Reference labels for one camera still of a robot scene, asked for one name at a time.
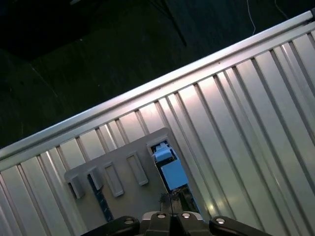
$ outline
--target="wire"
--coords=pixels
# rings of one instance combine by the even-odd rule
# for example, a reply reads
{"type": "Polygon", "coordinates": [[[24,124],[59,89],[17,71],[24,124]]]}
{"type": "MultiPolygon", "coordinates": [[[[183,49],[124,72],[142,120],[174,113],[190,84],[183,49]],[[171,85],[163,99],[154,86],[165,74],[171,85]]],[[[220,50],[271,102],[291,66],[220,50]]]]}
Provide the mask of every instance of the wire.
{"type": "Polygon", "coordinates": [[[284,15],[284,17],[288,20],[288,19],[289,19],[288,16],[287,16],[287,15],[281,10],[281,8],[278,6],[277,0],[275,0],[275,5],[276,5],[276,8],[278,9],[278,11],[281,12],[281,13],[284,15]]]}
{"type": "Polygon", "coordinates": [[[254,28],[254,30],[252,31],[252,36],[253,36],[253,35],[255,34],[255,32],[256,32],[256,26],[255,26],[254,21],[252,20],[252,15],[251,15],[251,10],[250,10],[250,4],[249,4],[248,0],[246,0],[246,2],[247,2],[248,16],[250,17],[250,20],[251,20],[251,22],[252,22],[252,26],[253,26],[253,28],[254,28]]]}

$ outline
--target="blue block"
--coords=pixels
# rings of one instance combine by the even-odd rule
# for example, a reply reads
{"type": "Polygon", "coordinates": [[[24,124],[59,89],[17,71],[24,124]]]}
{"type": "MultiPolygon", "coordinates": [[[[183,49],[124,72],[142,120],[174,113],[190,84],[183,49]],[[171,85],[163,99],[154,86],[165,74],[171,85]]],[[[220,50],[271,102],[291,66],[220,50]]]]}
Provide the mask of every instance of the blue block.
{"type": "Polygon", "coordinates": [[[170,190],[188,183],[187,176],[179,159],[162,166],[161,170],[170,190]]]}
{"type": "Polygon", "coordinates": [[[157,162],[163,161],[173,156],[170,148],[165,143],[161,143],[156,147],[154,155],[157,162]]]}

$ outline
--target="aluminum rail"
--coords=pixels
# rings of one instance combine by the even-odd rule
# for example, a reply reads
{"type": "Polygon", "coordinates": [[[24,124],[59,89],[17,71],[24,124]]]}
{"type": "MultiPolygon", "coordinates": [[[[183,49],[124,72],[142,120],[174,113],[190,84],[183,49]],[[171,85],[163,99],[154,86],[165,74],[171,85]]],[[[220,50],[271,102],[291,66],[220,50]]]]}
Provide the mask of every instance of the aluminum rail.
{"type": "MultiPolygon", "coordinates": [[[[170,94],[172,91],[174,91],[174,89],[170,88],[170,86],[191,73],[198,73],[199,71],[200,73],[203,73],[202,69],[209,65],[215,65],[215,71],[213,71],[213,73],[217,72],[218,70],[225,69],[226,64],[222,63],[222,65],[220,66],[220,63],[227,57],[236,53],[241,54],[246,49],[256,46],[261,42],[266,42],[277,35],[290,33],[291,30],[305,25],[312,18],[313,15],[311,11],[307,11],[286,22],[278,24],[239,43],[236,43],[214,54],[197,60],[180,69],[172,71],[151,82],[148,82],[122,95],[101,103],[89,110],[68,118],[58,124],[55,124],[47,129],[35,133],[3,149],[0,149],[0,169],[3,170],[4,166],[6,166],[7,168],[9,166],[12,166],[14,163],[19,163],[37,154],[40,154],[41,152],[45,151],[45,149],[50,148],[53,145],[60,144],[59,141],[55,140],[56,137],[58,137],[58,140],[60,140],[60,136],[66,134],[62,138],[64,140],[63,142],[65,142],[70,138],[82,134],[82,132],[86,132],[87,130],[91,130],[101,125],[102,123],[116,119],[116,115],[122,116],[132,111],[132,109],[138,109],[145,106],[146,104],[149,104],[150,102],[153,102],[163,96],[170,94]],[[115,109],[118,107],[120,108],[119,112],[115,111],[115,109]],[[15,160],[8,163],[6,160],[10,157],[15,157],[15,160]]],[[[274,44],[280,44],[285,41],[286,39],[282,38],[278,42],[274,42],[274,44]]]]}

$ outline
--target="dark background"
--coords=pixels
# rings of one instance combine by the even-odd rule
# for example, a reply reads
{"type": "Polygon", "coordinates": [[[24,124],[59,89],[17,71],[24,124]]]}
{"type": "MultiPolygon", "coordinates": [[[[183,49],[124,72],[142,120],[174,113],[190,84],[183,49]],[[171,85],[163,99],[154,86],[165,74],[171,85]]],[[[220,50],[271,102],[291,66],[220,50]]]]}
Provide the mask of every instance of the dark background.
{"type": "MultiPolygon", "coordinates": [[[[36,32],[51,34],[33,37],[31,45],[25,32],[0,43],[0,148],[252,35],[246,0],[167,0],[187,45],[160,0],[151,2],[81,0],[59,19],[66,23],[57,33],[47,30],[59,25],[43,20],[45,11],[38,16],[21,7],[25,26],[32,18],[36,32]],[[39,51],[42,45],[53,46],[39,51]]],[[[249,4],[256,33],[286,20],[274,0],[249,4]]],[[[289,18],[315,6],[277,4],[289,18]]],[[[0,37],[11,28],[1,26],[0,37]]]]}

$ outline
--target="screw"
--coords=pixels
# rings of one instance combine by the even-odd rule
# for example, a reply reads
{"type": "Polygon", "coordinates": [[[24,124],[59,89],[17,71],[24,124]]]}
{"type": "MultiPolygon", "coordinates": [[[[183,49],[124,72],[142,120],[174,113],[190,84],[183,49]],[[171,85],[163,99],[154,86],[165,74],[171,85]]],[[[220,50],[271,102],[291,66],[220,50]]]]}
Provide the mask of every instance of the screw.
{"type": "Polygon", "coordinates": [[[225,220],[221,219],[221,218],[218,218],[216,219],[216,221],[219,223],[219,224],[224,224],[225,223],[225,220]]]}
{"type": "Polygon", "coordinates": [[[160,219],[165,218],[165,214],[163,214],[163,213],[159,213],[159,214],[157,214],[157,216],[158,216],[158,218],[160,218],[160,219]]]}
{"type": "Polygon", "coordinates": [[[128,219],[125,220],[125,224],[126,225],[130,225],[132,223],[133,223],[133,219],[128,218],[128,219]]]}
{"type": "Polygon", "coordinates": [[[184,217],[185,219],[188,219],[190,217],[190,214],[189,213],[183,213],[182,217],[184,217]]]}

